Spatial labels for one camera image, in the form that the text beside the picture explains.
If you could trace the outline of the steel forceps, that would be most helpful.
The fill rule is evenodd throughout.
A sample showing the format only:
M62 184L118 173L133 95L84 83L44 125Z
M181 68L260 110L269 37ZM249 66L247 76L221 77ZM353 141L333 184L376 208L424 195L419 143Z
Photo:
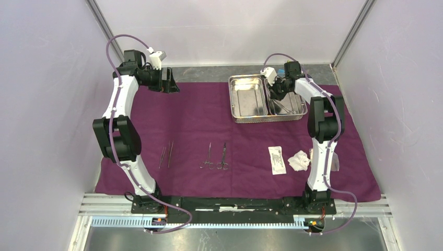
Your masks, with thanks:
M161 165L164 161L165 154L166 154L166 147L163 147L162 151L161 151L160 159L159 159L159 165L158 165L159 169L161 168Z
M170 162L171 162L173 146L174 146L174 141L169 141L168 142L168 162L167 162L167 168L170 168Z

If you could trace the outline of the steel two-compartment tray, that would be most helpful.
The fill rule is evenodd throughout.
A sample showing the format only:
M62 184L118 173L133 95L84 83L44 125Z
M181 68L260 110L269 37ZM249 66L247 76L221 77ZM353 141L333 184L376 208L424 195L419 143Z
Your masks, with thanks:
M262 123L300 120L307 114L305 100L289 93L281 100L298 112L293 115L276 115L274 102L263 76L234 75L228 80L231 114L236 123Z

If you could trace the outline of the green suture packet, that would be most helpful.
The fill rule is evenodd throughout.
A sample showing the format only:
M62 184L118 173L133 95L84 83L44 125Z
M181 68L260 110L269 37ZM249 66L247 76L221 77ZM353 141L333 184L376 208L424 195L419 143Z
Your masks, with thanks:
M268 147L268 151L271 159L272 174L273 175L286 174L286 166L282 155L282 147L270 146Z

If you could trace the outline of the white gauze pad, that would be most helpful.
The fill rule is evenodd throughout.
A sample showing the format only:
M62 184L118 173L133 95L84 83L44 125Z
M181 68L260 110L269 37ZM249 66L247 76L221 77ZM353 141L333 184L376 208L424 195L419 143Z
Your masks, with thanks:
M309 149L309 159L310 162L313 160L313 149ZM340 162L338 155L334 152L331 160L331 171L338 172L340 170Z

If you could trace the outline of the steel hemostat clamp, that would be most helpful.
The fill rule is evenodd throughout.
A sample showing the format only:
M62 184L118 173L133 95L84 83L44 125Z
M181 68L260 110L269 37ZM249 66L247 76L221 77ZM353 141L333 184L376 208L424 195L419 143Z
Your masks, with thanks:
M292 106L283 104L282 101L273 100L273 102L274 102L274 112L276 115L293 115L298 112L297 109L294 109Z

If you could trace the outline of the white gauze packet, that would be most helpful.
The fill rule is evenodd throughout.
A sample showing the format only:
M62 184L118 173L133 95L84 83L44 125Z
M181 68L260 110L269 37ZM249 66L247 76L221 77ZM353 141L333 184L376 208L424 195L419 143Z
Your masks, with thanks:
M290 167L296 171L306 171L310 164L310 158L304 151L297 152L294 156L288 159Z

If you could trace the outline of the steel surgical scissors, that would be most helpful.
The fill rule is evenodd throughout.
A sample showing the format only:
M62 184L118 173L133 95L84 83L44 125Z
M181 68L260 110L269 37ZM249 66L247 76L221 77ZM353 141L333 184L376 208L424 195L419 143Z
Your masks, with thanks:
M217 169L222 169L222 170L228 169L229 164L226 163L226 153L227 153L227 144L225 142L223 145L223 152L222 152L221 161L219 163L217 163L217 165L216 165Z

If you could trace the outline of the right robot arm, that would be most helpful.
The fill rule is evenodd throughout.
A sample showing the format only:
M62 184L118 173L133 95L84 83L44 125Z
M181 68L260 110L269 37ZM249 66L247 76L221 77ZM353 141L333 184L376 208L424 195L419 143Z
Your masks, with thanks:
M285 76L279 77L272 67L265 67L261 74L269 84L271 99L281 101L295 93L309 103L307 129L313 148L301 205L306 212L316 213L331 199L330 172L337 141L344 132L344 99L317 85L298 61L286 62L284 72Z

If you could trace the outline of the maroon cloth wrap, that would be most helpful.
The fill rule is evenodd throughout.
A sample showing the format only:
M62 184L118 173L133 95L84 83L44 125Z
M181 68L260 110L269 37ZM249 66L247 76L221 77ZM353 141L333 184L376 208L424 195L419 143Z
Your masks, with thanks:
M301 196L308 171L273 175L270 146L281 146L284 160L309 151L307 116L297 121L235 123L227 83L181 83L164 94L140 88L131 121L142 141L142 159L161 193L183 197L278 199ZM168 142L174 141L170 168ZM212 143L214 169L199 168ZM217 169L227 144L227 170ZM162 148L166 154L158 168Z

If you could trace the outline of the steel needle holder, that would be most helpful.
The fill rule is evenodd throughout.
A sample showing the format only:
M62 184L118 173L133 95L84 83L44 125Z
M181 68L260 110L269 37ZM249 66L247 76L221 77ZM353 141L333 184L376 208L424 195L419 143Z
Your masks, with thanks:
M210 170L214 169L214 163L211 162L211 148L212 148L212 143L210 142L208 145L206 159L204 161L200 162L199 168L201 168L201 169L208 168Z

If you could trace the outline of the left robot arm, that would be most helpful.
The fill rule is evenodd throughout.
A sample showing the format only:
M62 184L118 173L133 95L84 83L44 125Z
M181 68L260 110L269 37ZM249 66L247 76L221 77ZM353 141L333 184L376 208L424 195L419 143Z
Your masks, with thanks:
M149 50L145 55L138 50L124 51L124 61L114 67L113 92L109 105L92 128L105 158L121 167L134 187L135 204L141 204L151 213L164 207L156 181L148 173L141 157L142 141L130 115L135 95L141 86L159 93L178 93L172 68L163 67L164 51Z

